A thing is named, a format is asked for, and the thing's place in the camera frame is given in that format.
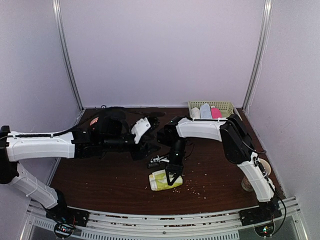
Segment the green patterned towel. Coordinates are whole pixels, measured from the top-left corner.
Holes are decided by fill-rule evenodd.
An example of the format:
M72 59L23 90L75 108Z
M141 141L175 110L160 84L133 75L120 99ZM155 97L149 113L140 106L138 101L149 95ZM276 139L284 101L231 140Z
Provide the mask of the green patterned towel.
M168 185L165 170L158 170L148 176L150 189L152 191L164 191L179 187L181 185Z

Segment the pink towel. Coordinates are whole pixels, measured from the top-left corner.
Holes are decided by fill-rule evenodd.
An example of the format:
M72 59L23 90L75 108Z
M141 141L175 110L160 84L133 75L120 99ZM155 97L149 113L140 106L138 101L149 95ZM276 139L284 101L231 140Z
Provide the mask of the pink towel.
M218 119L223 117L221 111L216 107L212 107L210 109L210 112L213 119Z

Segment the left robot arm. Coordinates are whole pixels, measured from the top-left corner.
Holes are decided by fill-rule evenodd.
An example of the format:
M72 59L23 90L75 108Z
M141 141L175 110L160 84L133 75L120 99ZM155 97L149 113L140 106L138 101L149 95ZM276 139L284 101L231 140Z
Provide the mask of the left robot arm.
M38 201L50 217L61 222L72 218L61 191L51 188L30 174L20 160L40 158L88 159L107 152L129 152L133 160L143 160L158 151L149 143L151 133L159 126L162 112L140 112L142 117L133 125L126 121L128 109L106 107L82 123L60 132L20 133L8 125L0 128L0 183L11 185Z

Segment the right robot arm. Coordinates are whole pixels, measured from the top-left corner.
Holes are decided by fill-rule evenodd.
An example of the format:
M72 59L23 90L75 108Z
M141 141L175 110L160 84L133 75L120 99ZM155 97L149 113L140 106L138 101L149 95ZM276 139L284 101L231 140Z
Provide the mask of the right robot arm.
M157 132L157 141L170 148L165 166L166 180L170 186L182 174L187 138L222 142L225 158L242 170L255 192L258 219L266 221L282 215L279 206L281 199L259 159L261 153L255 149L246 126L237 114L231 114L222 121L175 117Z

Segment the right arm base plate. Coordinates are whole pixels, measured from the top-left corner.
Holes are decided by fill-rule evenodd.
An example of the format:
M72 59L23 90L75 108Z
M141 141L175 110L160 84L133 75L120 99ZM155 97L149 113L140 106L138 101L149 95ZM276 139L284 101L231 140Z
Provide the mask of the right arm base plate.
M261 206L239 211L242 226L256 225L282 216L280 209L269 209Z

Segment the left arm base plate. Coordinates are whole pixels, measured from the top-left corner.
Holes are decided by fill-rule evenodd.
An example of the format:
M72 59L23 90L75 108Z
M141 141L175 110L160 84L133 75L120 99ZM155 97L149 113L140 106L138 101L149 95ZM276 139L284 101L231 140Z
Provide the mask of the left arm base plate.
M67 207L63 210L44 209L46 217L54 220L56 223L61 223L70 226L86 227L90 213L86 210Z

